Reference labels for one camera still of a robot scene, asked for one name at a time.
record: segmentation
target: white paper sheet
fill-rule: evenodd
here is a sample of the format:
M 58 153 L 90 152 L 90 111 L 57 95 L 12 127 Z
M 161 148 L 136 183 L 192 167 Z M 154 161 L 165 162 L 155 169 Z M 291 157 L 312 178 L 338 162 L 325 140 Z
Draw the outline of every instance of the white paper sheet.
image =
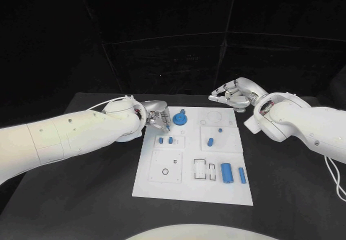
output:
M 252 206 L 233 109 L 169 106 L 169 116 L 181 109 L 187 116 L 182 126 L 171 123 L 168 133 L 149 126 L 145 128 L 130 195 Z M 172 144 L 168 144 L 168 137 L 172 137 Z M 208 137 L 214 142 L 211 147 L 207 146 Z M 194 159 L 204 160 L 204 179 L 194 178 Z M 223 183 L 221 163 L 230 164 L 233 183 Z M 239 168 L 243 168 L 246 184 L 240 183 Z

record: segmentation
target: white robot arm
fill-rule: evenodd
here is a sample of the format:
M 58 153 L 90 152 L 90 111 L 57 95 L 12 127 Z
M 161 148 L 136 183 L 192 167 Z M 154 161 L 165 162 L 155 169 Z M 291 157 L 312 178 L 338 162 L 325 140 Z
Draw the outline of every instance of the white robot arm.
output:
M 119 99 L 100 103 L 107 103 L 102 112 L 90 110 L 97 104 L 84 111 L 0 129 L 0 184 L 40 165 L 132 140 L 145 125 L 168 131 L 164 101 L 139 103 L 132 96 Z
M 288 92 L 267 94 L 243 77 L 220 86 L 208 100 L 230 105 L 236 112 L 252 104 L 253 115 L 244 126 L 253 134 L 262 130 L 276 142 L 295 136 L 309 150 L 346 164 L 346 111 L 311 107 Z

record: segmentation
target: blue object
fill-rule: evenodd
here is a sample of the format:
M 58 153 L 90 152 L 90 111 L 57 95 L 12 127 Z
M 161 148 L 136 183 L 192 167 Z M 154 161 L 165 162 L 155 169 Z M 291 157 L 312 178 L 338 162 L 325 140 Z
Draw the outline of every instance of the blue object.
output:
M 230 184 L 233 182 L 233 175 L 229 163 L 220 164 L 220 172 L 221 172 L 221 180 L 224 184 Z
M 246 183 L 244 174 L 243 174 L 243 168 L 241 167 L 239 167 L 239 180 L 240 180 L 241 184 Z
M 207 146 L 210 147 L 213 145 L 214 139 L 210 137 L 207 141 Z
M 172 117 L 172 123 L 177 126 L 181 126 L 185 124 L 185 122 L 187 122 L 185 111 L 181 109 L 180 113 L 177 113 Z

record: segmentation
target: cable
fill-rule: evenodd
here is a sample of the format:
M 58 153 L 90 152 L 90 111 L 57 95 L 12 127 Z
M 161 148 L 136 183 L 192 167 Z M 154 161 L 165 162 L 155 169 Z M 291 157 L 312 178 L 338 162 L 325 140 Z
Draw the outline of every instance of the cable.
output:
M 87 108 L 86 110 L 90 110 L 90 109 L 93 109 L 94 107 L 97 107 L 99 105 L 106 104 L 106 103 L 109 103 L 109 102 L 112 102 L 112 101 L 115 101 L 115 100 L 123 99 L 123 98 L 125 98 L 125 97 L 122 96 L 122 97 L 113 98 L 113 99 L 110 99 L 110 100 L 107 100 L 107 101 L 103 101 L 103 102 L 100 102 L 97 105 L 94 105 L 94 106 L 92 106 L 90 108 Z
M 337 179 L 335 179 L 335 176 L 334 176 L 334 174 L 332 174 L 332 172 L 331 172 L 329 165 L 328 165 L 328 160 L 327 160 L 327 159 L 329 160 L 329 162 L 331 162 L 331 164 L 332 164 L 332 167 L 334 167 L 334 170 L 335 170 Z M 342 188 L 341 188 L 341 186 L 340 186 L 340 172 L 338 172 L 337 166 L 335 166 L 334 161 L 331 160 L 329 157 L 325 157 L 325 156 L 324 156 L 324 161 L 325 161 L 325 166 L 327 166 L 327 169 L 328 169 L 329 174 L 331 174 L 331 177 L 332 177 L 332 181 L 334 181 L 334 183 L 335 183 L 335 193 L 337 193 L 337 196 L 338 196 L 338 198 L 346 202 L 346 199 L 340 196 L 340 193 L 338 193 L 338 190 L 340 190 L 341 193 L 346 195 L 346 192 L 344 192 L 344 190 L 342 190 Z

